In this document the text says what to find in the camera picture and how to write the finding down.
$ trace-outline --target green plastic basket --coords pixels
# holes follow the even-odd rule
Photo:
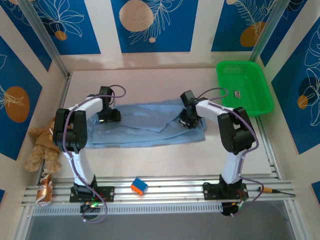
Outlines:
[[[261,67],[251,61],[222,61],[216,66],[218,84],[228,89],[222,104],[243,107],[249,117],[270,113],[274,109],[270,90]]]

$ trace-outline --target white table surface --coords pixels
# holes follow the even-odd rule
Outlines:
[[[188,90],[198,96],[218,86],[215,68],[75,71],[64,107],[72,107],[87,95],[98,93],[100,86],[113,84],[120,84],[127,90],[125,97],[116,100],[117,105],[176,99]],[[121,89],[114,90],[116,95],[122,94]],[[208,93],[206,97],[218,95],[219,92]],[[206,140],[202,142],[140,148],[88,148],[90,167],[97,177],[218,175],[223,170],[226,151],[221,144],[218,125],[209,120],[206,122]],[[256,120],[252,118],[251,122],[260,147],[246,156],[242,173],[267,175],[271,173],[268,157]],[[65,156],[60,154],[59,159],[62,170],[55,177],[73,177]]]

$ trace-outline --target plush toy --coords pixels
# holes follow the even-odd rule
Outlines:
[[[44,171],[56,173],[61,170],[61,163],[58,159],[59,148],[52,141],[55,118],[52,118],[45,128],[32,127],[28,130],[31,137],[36,138],[32,152],[24,162],[24,168],[29,172],[39,169],[45,160]]]

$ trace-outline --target white wall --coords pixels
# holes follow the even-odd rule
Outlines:
[[[320,0],[308,0],[264,69],[274,99],[274,111],[263,116],[263,124],[286,180],[291,180],[307,225],[315,240],[320,239],[320,205],[311,183],[320,181],[320,145],[298,155],[271,81],[320,17]]]
[[[55,115],[65,80],[54,64],[49,72],[44,69],[1,7],[0,23],[0,36],[42,85],[30,127],[44,127]],[[24,160],[33,146],[34,140],[27,136],[16,161],[0,154],[0,189],[6,192],[0,207],[0,238],[3,240],[9,239],[14,227],[13,218],[21,205],[26,186],[35,184],[36,173],[29,173],[23,168]]]
[[[248,60],[250,51],[211,52],[225,0],[199,0],[191,52],[121,53],[110,0],[85,0],[101,54],[64,55],[70,71],[209,68],[223,60]]]

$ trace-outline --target stuffed animal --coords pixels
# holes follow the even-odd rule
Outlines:
[[[44,171],[56,173],[61,170],[61,163],[58,159],[59,148],[52,141],[55,118],[52,118],[45,128],[32,127],[28,130],[31,137],[36,138],[32,152],[24,162],[24,168],[29,172],[39,169],[45,160]]]

